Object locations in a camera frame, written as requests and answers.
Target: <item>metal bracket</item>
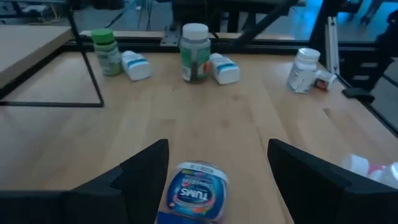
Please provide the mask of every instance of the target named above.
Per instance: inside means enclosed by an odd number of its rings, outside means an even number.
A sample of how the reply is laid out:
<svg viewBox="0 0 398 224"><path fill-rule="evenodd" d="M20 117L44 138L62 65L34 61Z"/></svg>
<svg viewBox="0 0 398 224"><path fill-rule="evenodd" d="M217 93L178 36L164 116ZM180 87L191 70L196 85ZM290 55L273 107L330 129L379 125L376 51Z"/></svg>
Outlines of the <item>metal bracket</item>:
<svg viewBox="0 0 398 224"><path fill-rule="evenodd" d="M329 72L340 75L336 17L328 17L325 29L326 66Z"/></svg>
<svg viewBox="0 0 398 224"><path fill-rule="evenodd" d="M180 26L172 24L165 27L164 37L160 42L161 47L178 47L180 44L181 29Z"/></svg>

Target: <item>green pill bottle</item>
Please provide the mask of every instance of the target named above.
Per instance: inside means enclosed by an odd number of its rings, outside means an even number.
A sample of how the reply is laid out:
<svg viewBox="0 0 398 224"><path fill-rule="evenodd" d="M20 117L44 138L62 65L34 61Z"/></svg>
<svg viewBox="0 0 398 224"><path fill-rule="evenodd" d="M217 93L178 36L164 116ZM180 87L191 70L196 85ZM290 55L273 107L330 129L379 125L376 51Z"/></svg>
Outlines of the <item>green pill bottle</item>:
<svg viewBox="0 0 398 224"><path fill-rule="evenodd" d="M97 54L103 75L115 76L123 72L122 56L118 43L110 29L97 29L91 31L94 50Z"/></svg>

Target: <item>floor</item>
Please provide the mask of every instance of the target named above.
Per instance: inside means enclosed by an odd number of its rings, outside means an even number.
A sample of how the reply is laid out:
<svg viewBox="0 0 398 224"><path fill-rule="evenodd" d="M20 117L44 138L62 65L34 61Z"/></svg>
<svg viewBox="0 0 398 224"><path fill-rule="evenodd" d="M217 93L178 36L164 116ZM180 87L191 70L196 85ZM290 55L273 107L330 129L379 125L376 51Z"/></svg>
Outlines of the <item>floor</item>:
<svg viewBox="0 0 398 224"><path fill-rule="evenodd" d="M165 26L172 21L171 4L158 3L155 0L147 2L141 12L134 9L134 0L126 1L126 8L130 8L116 23L111 27L114 30L156 30L162 31ZM317 14L322 1L308 0L305 7L294 7L289 16L280 17L263 33L289 35L296 40L308 40L317 18ZM149 15L148 8L152 4L152 13ZM375 38L383 33L387 27L386 18L389 13L398 9L397 3L386 2L378 10L372 22L368 26L361 26L359 20L366 12L370 0L364 0L360 11L349 21L349 14L340 13L338 15L338 38L340 41L374 41ZM75 19L80 30L92 30L106 26L122 10L108 11L96 10L87 7L75 13ZM258 14L257 21L265 15ZM242 28L247 14L241 13L239 27ZM67 21L59 25L68 25ZM227 22L221 23L221 31L226 32ZM386 75L398 82L398 63L393 63ZM381 79L372 94L376 97L373 106L381 112L392 124L398 127L398 88Z"/></svg>

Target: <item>green bottle cap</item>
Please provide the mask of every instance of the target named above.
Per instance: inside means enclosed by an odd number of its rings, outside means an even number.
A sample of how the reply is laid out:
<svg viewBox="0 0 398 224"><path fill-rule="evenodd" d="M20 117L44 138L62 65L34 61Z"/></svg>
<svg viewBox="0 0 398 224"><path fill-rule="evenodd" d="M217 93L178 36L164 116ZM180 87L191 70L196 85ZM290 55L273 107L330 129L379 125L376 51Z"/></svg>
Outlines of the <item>green bottle cap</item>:
<svg viewBox="0 0 398 224"><path fill-rule="evenodd" d="M106 44L114 41L111 29L96 29L91 31L91 38L96 44Z"/></svg>

